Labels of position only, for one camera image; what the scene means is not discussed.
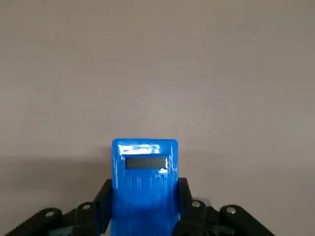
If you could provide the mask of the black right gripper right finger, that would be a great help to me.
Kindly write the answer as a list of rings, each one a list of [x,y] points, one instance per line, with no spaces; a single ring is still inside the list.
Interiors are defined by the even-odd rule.
[[[188,180],[177,183],[180,220],[173,228],[175,236],[273,236],[274,234],[238,205],[220,210],[192,197]]]

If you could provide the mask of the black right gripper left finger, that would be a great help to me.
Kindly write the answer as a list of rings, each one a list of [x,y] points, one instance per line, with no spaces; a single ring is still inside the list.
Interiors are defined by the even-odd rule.
[[[63,213],[44,208],[7,233],[8,236],[99,236],[112,218],[112,180],[107,179],[94,200]]]

